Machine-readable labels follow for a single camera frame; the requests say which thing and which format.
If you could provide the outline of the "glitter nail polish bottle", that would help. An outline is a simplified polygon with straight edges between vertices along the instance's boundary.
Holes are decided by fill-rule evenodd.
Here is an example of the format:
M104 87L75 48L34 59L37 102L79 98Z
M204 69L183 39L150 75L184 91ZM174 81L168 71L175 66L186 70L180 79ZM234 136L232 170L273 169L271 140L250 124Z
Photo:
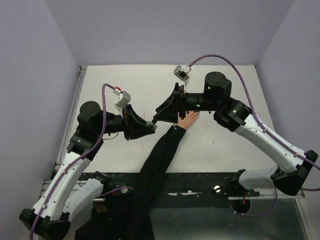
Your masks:
M155 123L153 123L152 121L147 121L147 124L146 124L146 125L147 125L148 128L150 128L150 129L152 129L152 130L154 130L154 131L155 131L155 130L157 129L157 127L158 127L158 126L157 126Z

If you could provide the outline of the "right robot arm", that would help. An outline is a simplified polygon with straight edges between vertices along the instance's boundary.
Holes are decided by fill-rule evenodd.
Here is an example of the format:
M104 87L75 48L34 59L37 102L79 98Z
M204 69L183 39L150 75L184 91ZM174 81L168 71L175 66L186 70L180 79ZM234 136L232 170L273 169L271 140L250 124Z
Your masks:
M284 140L264 125L254 111L231 97L232 82L217 71L204 78L202 93L188 93L183 85L175 84L171 95L155 111L152 122L177 123L189 111L213 112L213 119L222 127L247 139L276 164L259 170L239 170L231 180L230 191L241 196L247 190L275 188L289 196L302 189L318 154L304 151Z

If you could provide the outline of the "black sleeve forearm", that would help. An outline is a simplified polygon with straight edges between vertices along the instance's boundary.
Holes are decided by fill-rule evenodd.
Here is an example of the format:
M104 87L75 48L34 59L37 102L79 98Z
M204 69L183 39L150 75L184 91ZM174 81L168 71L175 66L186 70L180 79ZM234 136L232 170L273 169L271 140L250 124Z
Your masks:
M93 209L91 219L75 231L76 240L153 240L149 217L157 194L166 183L170 166L186 130L173 125L153 147L135 178L129 195L108 195L106 212Z

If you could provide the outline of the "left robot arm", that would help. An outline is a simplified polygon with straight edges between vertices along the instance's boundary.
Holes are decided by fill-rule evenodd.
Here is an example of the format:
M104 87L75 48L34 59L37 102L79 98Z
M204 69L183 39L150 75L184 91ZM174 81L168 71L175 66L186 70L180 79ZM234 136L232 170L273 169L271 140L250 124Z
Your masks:
M146 121L138 116L130 104L120 115L107 112L95 101L82 104L77 116L78 127L71 137L61 167L49 187L32 208L19 215L21 222L34 234L46 240L62 240L79 212L99 196L111 191L108 176L96 172L76 192L74 186L84 170L100 150L104 134L123 132L126 140L135 140L154 134L155 120Z

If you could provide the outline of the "mannequin hand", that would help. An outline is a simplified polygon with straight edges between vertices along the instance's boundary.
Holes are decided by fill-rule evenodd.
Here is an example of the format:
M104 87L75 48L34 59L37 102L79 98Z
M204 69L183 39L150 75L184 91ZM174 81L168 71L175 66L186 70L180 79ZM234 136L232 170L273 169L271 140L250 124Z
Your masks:
M187 130L189 127L193 125L193 123L197 120L199 115L199 111L190 111L185 115L185 118L179 118L178 123L176 123L175 126Z

